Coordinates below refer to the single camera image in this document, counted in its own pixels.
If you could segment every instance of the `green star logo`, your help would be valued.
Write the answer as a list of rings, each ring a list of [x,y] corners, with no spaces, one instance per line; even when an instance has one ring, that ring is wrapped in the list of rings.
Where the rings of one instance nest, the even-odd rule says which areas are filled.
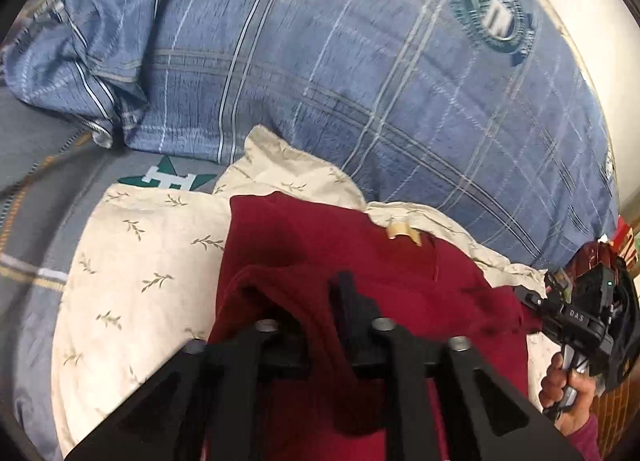
[[[179,176],[168,156],[163,156],[158,166],[150,167],[144,176],[120,178],[118,183],[154,188],[175,188],[176,190],[196,190],[215,178],[215,174],[187,174]]]

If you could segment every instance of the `human hand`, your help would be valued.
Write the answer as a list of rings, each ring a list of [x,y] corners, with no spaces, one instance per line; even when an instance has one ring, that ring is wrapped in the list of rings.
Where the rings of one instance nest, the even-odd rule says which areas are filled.
[[[542,379],[540,404],[544,408],[551,407],[562,399],[562,389],[569,383],[577,391],[574,404],[560,415],[556,421],[556,428],[563,435],[568,436],[580,430],[589,420],[591,402],[596,393],[596,382],[588,375],[578,374],[576,371],[567,373],[562,370],[562,354],[556,353],[551,358],[551,365],[546,370],[546,377]]]

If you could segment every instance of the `printed logo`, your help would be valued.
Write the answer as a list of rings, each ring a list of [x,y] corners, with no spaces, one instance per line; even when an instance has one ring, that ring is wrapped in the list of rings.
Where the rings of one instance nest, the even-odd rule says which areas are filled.
[[[187,174],[178,176],[174,164],[168,156],[163,156],[158,166],[149,167],[144,176],[120,178],[118,183],[133,186],[175,188],[176,190],[196,190],[199,186],[215,178],[215,174]]]
[[[451,8],[471,40],[511,55],[517,66],[529,55],[536,31],[533,16],[519,0],[450,0]]]

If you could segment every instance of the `purple sleeve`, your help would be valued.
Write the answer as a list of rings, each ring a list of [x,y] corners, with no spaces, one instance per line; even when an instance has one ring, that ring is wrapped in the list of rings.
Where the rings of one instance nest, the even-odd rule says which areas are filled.
[[[584,461],[602,461],[598,450],[598,420],[591,414],[587,423],[566,437],[574,448],[582,454]]]

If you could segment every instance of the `folded red clothing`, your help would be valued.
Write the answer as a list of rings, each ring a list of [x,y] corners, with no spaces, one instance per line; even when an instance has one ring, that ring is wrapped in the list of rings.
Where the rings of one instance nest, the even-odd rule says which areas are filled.
[[[532,322],[510,287],[492,289],[455,246],[424,232],[420,247],[405,236],[389,239],[364,213],[278,192],[233,197],[231,212],[209,342],[230,338],[279,307],[300,323],[312,361],[309,380],[273,384],[263,425],[268,459],[384,459],[383,434],[375,431],[380,385],[356,379],[334,325],[328,283],[339,271],[349,270],[357,291],[413,334],[468,336],[527,396]],[[372,433],[354,435],[364,431]]]

